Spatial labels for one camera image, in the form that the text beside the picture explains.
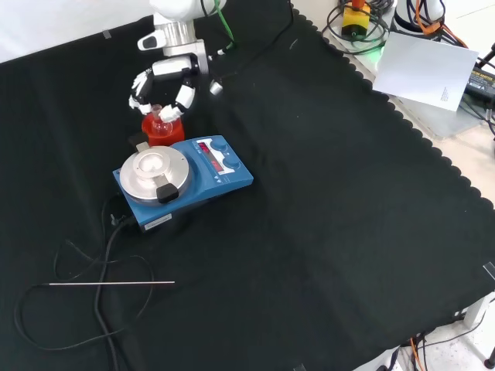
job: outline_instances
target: digital display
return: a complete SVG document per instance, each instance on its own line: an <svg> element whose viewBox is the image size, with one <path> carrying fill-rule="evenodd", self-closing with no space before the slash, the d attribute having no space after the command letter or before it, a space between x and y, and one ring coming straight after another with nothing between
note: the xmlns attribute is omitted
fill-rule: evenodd
<svg viewBox="0 0 495 371"><path fill-rule="evenodd" d="M215 156L213 155L213 153L211 153L211 151L208 148L207 144L204 143L204 142L200 142L200 143L198 143L198 145L200 146L201 150L205 153L205 155L207 156L207 158L210 160L211 165L215 168L215 171L216 172L222 172L224 170L224 168L222 168L222 166L220 165L220 163L218 163L217 159L215 158Z"/></svg>
<svg viewBox="0 0 495 371"><path fill-rule="evenodd" d="M215 170L216 170L217 172L222 172L222 171L224 170L224 168L222 168L222 167L220 166L220 164L218 163L218 161L217 161L217 160L213 160L213 161L211 162L211 164L213 165L213 167L215 168Z"/></svg>
<svg viewBox="0 0 495 371"><path fill-rule="evenodd" d="M206 153L206 154L210 153L210 149L203 142L199 143L199 145L200 145L200 148L203 150L204 153Z"/></svg>

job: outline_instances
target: green cable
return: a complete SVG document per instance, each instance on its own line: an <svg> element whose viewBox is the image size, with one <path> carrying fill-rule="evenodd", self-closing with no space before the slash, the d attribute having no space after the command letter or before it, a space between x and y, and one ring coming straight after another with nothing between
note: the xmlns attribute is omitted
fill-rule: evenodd
<svg viewBox="0 0 495 371"><path fill-rule="evenodd" d="M227 34L229 35L230 39L234 41L234 34L230 30L230 27L227 23L227 20L224 17L224 14L222 13L222 9L220 8L220 0L214 0L215 1L215 9L217 10L218 15L220 16L220 20L224 24L225 30L227 31ZM232 49L234 47L234 43L231 42L227 49Z"/></svg>

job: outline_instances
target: black cloth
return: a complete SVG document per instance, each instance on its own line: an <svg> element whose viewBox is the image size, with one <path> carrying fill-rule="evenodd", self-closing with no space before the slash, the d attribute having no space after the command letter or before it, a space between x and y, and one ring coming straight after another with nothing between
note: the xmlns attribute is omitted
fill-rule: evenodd
<svg viewBox="0 0 495 371"><path fill-rule="evenodd" d="M288 21L284 0L231 0L225 13L239 48L212 65L216 75L236 70ZM210 51L224 46L218 20L197 29ZM64 239L97 254L111 171L130 155L126 139L140 123L127 109L130 86L159 59L136 50L151 31L144 19L111 39L0 66L2 369L108 369L103 342L34 349L16 335L12 310L25 288L53 280ZM177 225L118 240L116 256L143 254L159 280L177 282L157 289L145 317L118 336L131 369L352 370L493 290L482 268L495 260L493 205L393 108L300 15L225 81L222 97L200 94L187 136L221 133L255 182ZM66 274L80 268L68 250L63 264ZM145 272L129 262L109 279L146 280ZM146 292L104 290L112 328ZM93 295L35 292L24 310L29 333L45 346L99 334Z"/></svg>

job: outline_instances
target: white wall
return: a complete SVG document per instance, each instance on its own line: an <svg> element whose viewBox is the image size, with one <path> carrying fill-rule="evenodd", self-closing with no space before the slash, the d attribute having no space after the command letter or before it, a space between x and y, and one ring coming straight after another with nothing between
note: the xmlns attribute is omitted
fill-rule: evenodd
<svg viewBox="0 0 495 371"><path fill-rule="evenodd" d="M150 14L149 0L0 0L0 63Z"/></svg>

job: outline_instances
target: white sheet of paper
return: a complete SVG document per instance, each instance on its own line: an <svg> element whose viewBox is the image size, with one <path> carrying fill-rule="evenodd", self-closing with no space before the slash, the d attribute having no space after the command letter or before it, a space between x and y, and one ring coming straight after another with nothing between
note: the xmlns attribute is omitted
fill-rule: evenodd
<svg viewBox="0 0 495 371"><path fill-rule="evenodd" d="M373 90L456 111L478 52L392 32Z"/></svg>

